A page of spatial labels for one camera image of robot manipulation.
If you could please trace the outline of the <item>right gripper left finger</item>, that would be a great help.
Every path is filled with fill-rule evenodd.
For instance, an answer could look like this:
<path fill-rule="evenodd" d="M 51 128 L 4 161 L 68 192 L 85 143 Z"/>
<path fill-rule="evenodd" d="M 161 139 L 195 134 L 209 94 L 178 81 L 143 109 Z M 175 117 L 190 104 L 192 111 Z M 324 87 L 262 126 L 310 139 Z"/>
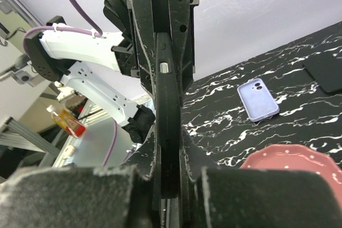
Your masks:
<path fill-rule="evenodd" d="M 159 227 L 137 165 L 27 167 L 1 186 L 1 227 Z"/>

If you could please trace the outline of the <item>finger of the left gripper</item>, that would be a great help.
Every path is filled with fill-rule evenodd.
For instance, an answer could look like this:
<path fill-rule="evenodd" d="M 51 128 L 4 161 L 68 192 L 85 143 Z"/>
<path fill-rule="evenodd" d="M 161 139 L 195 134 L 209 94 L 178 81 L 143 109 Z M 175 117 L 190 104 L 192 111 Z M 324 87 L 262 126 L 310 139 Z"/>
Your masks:
<path fill-rule="evenodd" d="M 193 6 L 190 0 L 168 0 L 171 60 L 168 72 L 174 76 L 174 89 L 182 105 L 193 82 Z"/>
<path fill-rule="evenodd" d="M 156 34 L 153 2 L 154 0 L 131 0 L 131 16 L 141 86 L 156 106 Z"/>

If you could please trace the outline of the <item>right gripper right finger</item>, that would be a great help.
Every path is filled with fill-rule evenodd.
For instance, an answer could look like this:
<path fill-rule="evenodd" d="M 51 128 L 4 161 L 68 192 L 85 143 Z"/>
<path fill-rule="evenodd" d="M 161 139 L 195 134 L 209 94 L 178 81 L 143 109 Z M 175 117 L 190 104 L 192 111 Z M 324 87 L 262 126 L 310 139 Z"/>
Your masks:
<path fill-rule="evenodd" d="M 180 227 L 341 227 L 329 184 L 309 171 L 220 168 L 182 133 L 189 193 Z"/>

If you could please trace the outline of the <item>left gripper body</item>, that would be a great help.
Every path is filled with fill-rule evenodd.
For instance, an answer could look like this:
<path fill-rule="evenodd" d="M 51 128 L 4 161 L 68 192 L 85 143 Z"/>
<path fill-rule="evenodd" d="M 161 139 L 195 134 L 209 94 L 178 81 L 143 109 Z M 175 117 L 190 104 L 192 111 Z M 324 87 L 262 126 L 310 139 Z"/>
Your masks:
<path fill-rule="evenodd" d="M 190 0 L 193 6 L 193 23 L 194 9 L 199 5 L 199 0 Z M 154 0 L 153 2 L 154 31 L 156 34 L 156 52 L 157 52 L 157 33 L 168 33 L 169 13 L 168 0 Z M 130 77 L 139 77 L 138 58 L 135 48 L 134 28 L 131 16 L 131 0 L 111 0 L 111 23 L 114 24 L 121 32 L 122 39 L 118 45 L 111 47 L 111 53 L 116 64 L 114 68 L 121 74 Z M 192 71 L 194 74 L 195 67 L 195 33 L 193 24 L 193 46 L 194 61 Z"/>

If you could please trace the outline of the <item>black phone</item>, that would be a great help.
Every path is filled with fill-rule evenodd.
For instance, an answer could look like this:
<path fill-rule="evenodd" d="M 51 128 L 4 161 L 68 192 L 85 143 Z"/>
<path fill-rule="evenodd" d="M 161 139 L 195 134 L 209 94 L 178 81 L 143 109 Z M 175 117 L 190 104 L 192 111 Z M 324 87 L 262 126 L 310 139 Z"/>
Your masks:
<path fill-rule="evenodd" d="M 323 52 L 308 57 L 302 64 L 324 92 L 341 93 L 341 54 Z"/>

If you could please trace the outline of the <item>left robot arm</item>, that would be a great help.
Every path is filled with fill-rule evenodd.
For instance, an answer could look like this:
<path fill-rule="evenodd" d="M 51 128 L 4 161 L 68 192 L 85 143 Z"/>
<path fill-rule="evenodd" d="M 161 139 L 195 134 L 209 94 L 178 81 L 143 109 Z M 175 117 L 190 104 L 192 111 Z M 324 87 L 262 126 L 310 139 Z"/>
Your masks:
<path fill-rule="evenodd" d="M 183 97 L 195 72 L 194 9 L 199 0 L 104 0 L 118 28 L 78 29 L 55 17 L 29 30 L 25 53 L 45 79 L 71 87 L 105 110 L 134 142 L 154 132 L 162 145 L 180 139 Z M 153 111 L 127 99 L 90 69 L 100 65 L 138 78 Z"/>

